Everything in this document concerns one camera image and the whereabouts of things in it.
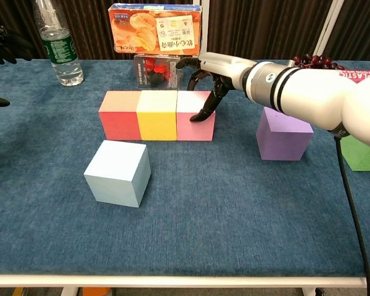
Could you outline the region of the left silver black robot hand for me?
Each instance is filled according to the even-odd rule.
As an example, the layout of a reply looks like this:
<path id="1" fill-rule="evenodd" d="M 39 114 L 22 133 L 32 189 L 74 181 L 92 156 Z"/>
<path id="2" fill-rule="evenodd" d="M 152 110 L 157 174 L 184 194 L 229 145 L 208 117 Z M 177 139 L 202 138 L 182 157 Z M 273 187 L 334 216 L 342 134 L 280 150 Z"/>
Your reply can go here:
<path id="1" fill-rule="evenodd" d="M 16 58 L 31 60 L 27 50 L 32 50 L 33 45 L 16 31 L 0 25 L 0 65 L 5 62 L 16 64 Z"/>

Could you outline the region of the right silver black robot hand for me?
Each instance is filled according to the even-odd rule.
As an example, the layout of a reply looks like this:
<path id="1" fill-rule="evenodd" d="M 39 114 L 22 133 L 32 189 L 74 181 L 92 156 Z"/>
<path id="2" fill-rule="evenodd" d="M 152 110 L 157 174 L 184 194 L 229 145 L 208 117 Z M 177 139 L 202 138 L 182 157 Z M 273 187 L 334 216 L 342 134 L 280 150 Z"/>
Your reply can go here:
<path id="1" fill-rule="evenodd" d="M 243 91 L 244 75 L 248 74 L 257 64 L 256 61 L 205 52 L 198 57 L 183 57 L 177 62 L 176 68 L 193 67 L 196 71 L 191 75 L 187 90 L 193 91 L 196 84 L 207 76 L 212 77 L 213 89 L 198 114 L 190 118 L 191 122 L 206 120 L 216 110 L 222 98 L 230 90 Z"/>

